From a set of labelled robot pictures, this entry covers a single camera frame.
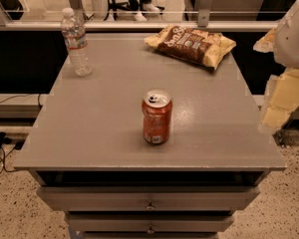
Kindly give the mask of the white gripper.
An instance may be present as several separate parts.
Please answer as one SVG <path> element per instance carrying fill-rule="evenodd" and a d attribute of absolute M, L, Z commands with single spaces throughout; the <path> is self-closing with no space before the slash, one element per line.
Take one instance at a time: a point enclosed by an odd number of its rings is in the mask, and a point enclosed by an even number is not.
<path fill-rule="evenodd" d="M 260 126 L 279 129 L 299 107 L 299 0 L 279 21 L 276 29 L 268 31 L 254 44 L 253 50 L 269 53 L 273 46 L 274 60 L 287 69 L 279 77 L 271 76 L 267 82 Z"/>

